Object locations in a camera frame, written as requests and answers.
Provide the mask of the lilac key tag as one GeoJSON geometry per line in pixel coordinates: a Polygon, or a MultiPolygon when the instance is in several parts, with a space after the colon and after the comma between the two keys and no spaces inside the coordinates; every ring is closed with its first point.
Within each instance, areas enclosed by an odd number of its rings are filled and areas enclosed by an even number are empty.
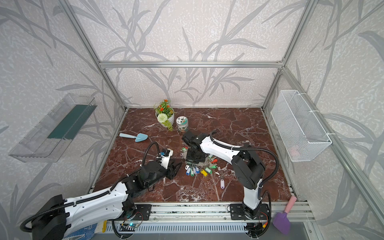
{"type": "Polygon", "coordinates": [[[220,180],[220,187],[221,187],[221,189],[225,188],[225,180],[224,179],[220,180]]]}

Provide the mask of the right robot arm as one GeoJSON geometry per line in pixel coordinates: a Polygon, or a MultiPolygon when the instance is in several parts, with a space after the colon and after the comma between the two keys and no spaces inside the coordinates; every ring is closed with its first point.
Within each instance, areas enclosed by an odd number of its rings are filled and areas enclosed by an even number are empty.
{"type": "Polygon", "coordinates": [[[187,131],[182,140],[188,145],[186,161],[199,164],[205,161],[208,155],[214,155],[232,165],[238,181],[244,187],[243,209],[245,216],[253,220],[261,208],[261,189],[264,184],[272,179],[279,170],[278,156],[268,150],[252,146],[235,146],[219,141],[210,134],[194,134],[187,131]],[[258,151],[270,154],[275,159],[275,169],[267,177],[263,177],[266,167],[258,155],[258,151]]]}

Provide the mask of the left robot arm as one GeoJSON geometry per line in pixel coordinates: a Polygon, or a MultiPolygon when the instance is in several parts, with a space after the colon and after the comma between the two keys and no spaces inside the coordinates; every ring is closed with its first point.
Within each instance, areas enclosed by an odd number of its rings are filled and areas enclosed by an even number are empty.
{"type": "Polygon", "coordinates": [[[153,161],[142,159],[142,166],[132,174],[118,179],[112,186],[84,196],[64,199],[57,195],[33,216],[24,220],[20,230],[31,233],[34,240],[62,240],[64,237],[102,221],[129,219],[137,212],[134,199],[153,191],[155,185],[167,178],[172,180],[181,163],[172,158],[170,149],[160,151],[153,161]]]}

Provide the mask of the keyring with coloured key tags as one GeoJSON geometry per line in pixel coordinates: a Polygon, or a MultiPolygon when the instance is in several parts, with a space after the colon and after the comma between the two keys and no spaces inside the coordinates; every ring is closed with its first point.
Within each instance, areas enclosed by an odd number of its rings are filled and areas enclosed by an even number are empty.
{"type": "Polygon", "coordinates": [[[213,155],[208,155],[203,162],[193,162],[187,159],[188,147],[183,147],[181,156],[185,160],[186,175],[194,177],[198,174],[203,174],[206,177],[208,174],[213,173],[213,169],[217,168],[218,159],[213,155]]]}

